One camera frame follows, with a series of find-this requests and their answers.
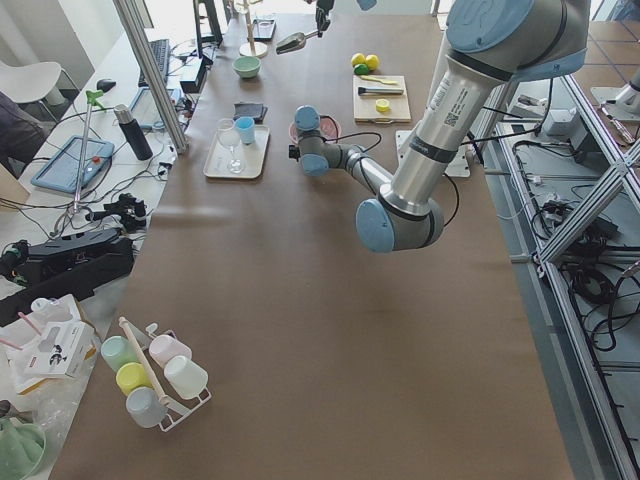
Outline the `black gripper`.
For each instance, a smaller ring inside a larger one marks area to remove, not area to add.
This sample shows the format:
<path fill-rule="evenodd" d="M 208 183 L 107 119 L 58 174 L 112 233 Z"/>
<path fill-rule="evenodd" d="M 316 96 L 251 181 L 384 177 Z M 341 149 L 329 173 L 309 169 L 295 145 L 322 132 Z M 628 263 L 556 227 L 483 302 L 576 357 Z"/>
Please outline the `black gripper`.
<path fill-rule="evenodd" d="M 334 0 L 316 1 L 315 20 L 319 38 L 323 36 L 331 24 L 330 12 L 333 7 Z"/>
<path fill-rule="evenodd" d="M 288 145 L 288 158 L 299 161 L 301 157 L 300 149 L 297 145 L 289 144 Z"/>

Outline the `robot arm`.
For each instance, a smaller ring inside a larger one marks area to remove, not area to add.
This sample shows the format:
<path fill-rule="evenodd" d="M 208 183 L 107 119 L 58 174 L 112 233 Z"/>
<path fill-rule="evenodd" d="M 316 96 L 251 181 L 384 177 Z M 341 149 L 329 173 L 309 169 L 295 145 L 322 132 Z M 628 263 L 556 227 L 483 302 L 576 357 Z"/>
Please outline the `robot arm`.
<path fill-rule="evenodd" d="M 580 69 L 586 56 L 587 1 L 456 1 L 439 54 L 446 71 L 394 173 L 362 148 L 329 144 L 312 106 L 296 110 L 305 174 L 343 169 L 373 193 L 356 212 L 371 251 L 419 249 L 435 242 L 444 218 L 431 195 L 492 90 L 511 80 L 552 79 Z"/>

